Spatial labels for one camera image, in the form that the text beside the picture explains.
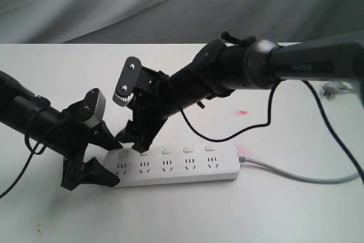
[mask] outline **power strip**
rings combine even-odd
[[[232,143],[154,146],[109,151],[104,166],[119,176],[115,187],[235,179],[240,163]]]

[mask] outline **white table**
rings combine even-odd
[[[202,45],[1,45],[0,70],[51,100],[59,110],[99,87],[105,121],[116,134],[131,118],[111,97],[128,56],[172,74]],[[241,90],[192,106],[187,116],[210,137],[266,120],[268,91]],[[324,101],[338,135],[364,164],[362,109],[355,95]],[[237,110],[249,113],[235,116]],[[22,168],[23,136],[0,124],[0,189]],[[198,143],[181,115],[169,119],[154,144]],[[232,140],[241,154],[306,176],[333,178],[354,167],[327,131],[309,90],[286,81],[277,90],[273,122]],[[105,153],[90,147],[88,154]],[[109,189],[59,187],[60,155],[36,156],[19,185],[0,200],[1,242],[363,242],[361,181],[337,186],[295,182],[243,166],[230,182]]]

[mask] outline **white button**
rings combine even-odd
[[[118,152],[118,158],[126,158],[126,157],[127,157],[127,151]]]
[[[191,153],[191,152],[193,152],[193,147],[192,146],[186,146],[185,148],[183,148],[183,152]]]
[[[140,153],[141,156],[149,156],[150,155],[150,151],[145,151],[143,153]]]
[[[205,151],[215,151],[215,147],[213,147],[212,145],[206,145]]]
[[[167,155],[170,154],[172,152],[172,150],[170,148],[163,148],[162,149],[162,154],[163,155]]]

